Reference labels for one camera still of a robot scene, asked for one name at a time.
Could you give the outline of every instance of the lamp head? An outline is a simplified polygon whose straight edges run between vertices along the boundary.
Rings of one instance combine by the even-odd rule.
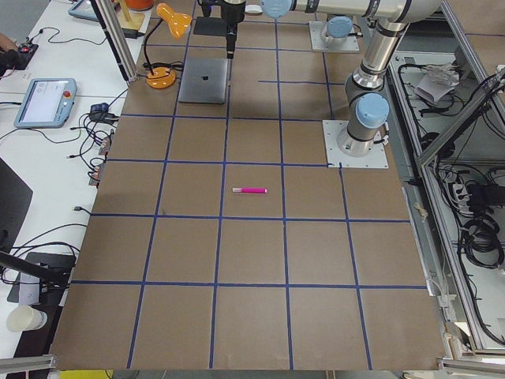
[[[175,39],[181,38],[186,29],[191,25],[191,16],[175,12],[164,2],[158,4],[156,13],[168,24],[170,34]]]

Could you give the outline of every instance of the white desk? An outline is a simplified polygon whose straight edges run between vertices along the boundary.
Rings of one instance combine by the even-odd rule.
[[[50,2],[39,22],[32,30],[31,36],[46,26],[55,27],[61,33],[55,40],[67,40],[75,37],[101,41],[104,38],[102,29],[97,22],[71,17],[67,11],[71,4],[66,2]],[[145,31],[150,17],[146,17],[141,31]],[[47,29],[34,39],[39,44],[35,57],[28,69],[18,71],[12,76],[0,81],[0,101],[16,101],[23,99],[28,83],[36,77],[73,77],[77,82],[77,97],[69,120],[61,129],[45,129],[43,132],[56,141],[66,141],[78,135],[78,130],[70,130],[78,126],[79,117],[89,112],[93,103],[110,103],[114,97],[126,89],[114,56],[106,41],[101,46],[76,41],[71,43],[48,43],[47,39],[54,34]],[[140,53],[142,38],[128,39],[128,45],[134,59]],[[126,94],[123,94],[110,109],[119,115]],[[13,129],[18,106],[0,105],[0,136]],[[108,130],[109,126],[99,126],[97,129]],[[79,158],[66,157],[78,153],[79,147],[86,138],[83,131],[81,137],[66,144],[51,144],[37,132],[18,130],[0,140],[0,157],[4,159],[17,174],[33,190],[32,203],[26,220],[16,240],[17,245],[27,242],[34,236],[66,223],[87,223],[86,212],[75,212],[73,207],[79,205],[91,210],[95,201],[96,188],[88,185],[88,168]],[[91,159],[98,155],[94,147],[86,157]],[[67,227],[55,231],[37,242],[65,241],[79,247],[84,237],[83,227]],[[61,246],[50,246],[42,251],[68,253]],[[17,306],[8,303],[6,297],[10,286],[0,283],[0,358],[12,358],[16,350],[20,333],[9,332],[6,318]]]
[[[61,31],[53,41],[72,38],[89,39],[97,43],[103,41],[105,35],[99,23],[70,16],[70,6],[70,3],[50,2],[30,36],[37,34],[41,28],[53,27]],[[148,22],[149,12],[140,28],[142,32],[145,32]],[[42,35],[34,38],[33,42],[39,44],[39,49],[28,68],[2,79],[0,92],[24,94],[30,80],[35,77],[73,77],[80,96],[115,97],[125,89],[125,82],[107,41],[100,46],[84,41],[47,42],[55,33],[53,29],[45,29]],[[134,58],[140,53],[142,41],[142,38],[127,39]]]

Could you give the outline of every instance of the pink marker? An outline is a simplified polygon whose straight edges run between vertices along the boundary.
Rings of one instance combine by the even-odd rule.
[[[238,193],[267,193],[266,188],[233,188],[233,192]]]

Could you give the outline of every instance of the white cup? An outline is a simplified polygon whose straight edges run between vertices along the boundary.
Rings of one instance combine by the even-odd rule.
[[[45,312],[35,310],[30,306],[18,306],[7,317],[7,328],[11,332],[36,330],[42,328],[47,322]]]

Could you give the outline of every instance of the orange desk lamp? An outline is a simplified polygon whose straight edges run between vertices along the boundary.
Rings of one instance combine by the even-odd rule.
[[[170,67],[152,67],[152,64],[149,62],[149,58],[146,51],[146,46],[148,45],[148,39],[151,34],[160,26],[162,22],[166,22],[168,24],[168,28],[170,29],[170,34],[175,39],[180,39],[187,28],[191,25],[191,16],[185,13],[175,12],[172,8],[170,8],[164,2],[158,4],[156,7],[156,13],[161,19],[158,21],[158,24],[146,35],[144,41],[144,56],[147,61],[149,67],[148,77],[146,78],[149,86],[156,89],[163,89],[170,87],[177,80],[177,75],[175,71]]]

